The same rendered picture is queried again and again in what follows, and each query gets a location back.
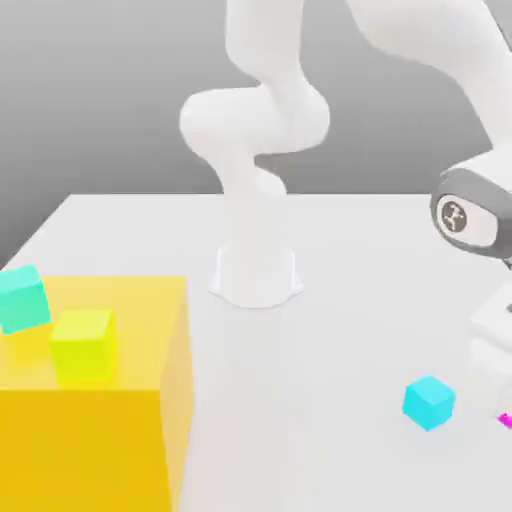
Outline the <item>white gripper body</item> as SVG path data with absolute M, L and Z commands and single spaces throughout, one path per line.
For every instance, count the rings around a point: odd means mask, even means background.
M 474 332 L 512 352 L 512 283 L 502 285 L 471 317 Z

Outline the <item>small cyan cube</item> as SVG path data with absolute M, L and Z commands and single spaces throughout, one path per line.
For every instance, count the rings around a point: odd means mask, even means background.
M 456 393 L 436 377 L 426 375 L 406 387 L 402 411 L 425 431 L 448 421 L 454 409 Z

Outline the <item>small lime yellow cube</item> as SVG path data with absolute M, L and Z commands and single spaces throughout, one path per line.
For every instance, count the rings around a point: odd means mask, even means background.
M 64 310 L 52 328 L 49 348 L 59 385 L 82 387 L 110 382 L 117 366 L 114 312 Z

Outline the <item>small teal cube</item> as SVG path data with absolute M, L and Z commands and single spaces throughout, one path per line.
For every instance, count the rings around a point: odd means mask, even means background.
M 43 280 L 33 265 L 0 272 L 0 329 L 6 335 L 51 321 Z

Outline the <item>large yellow box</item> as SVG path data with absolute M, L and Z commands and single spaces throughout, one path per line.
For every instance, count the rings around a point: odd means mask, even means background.
M 178 512 L 194 406 L 187 285 L 48 276 L 51 312 L 112 314 L 109 381 L 57 380 L 51 325 L 0 332 L 0 512 Z

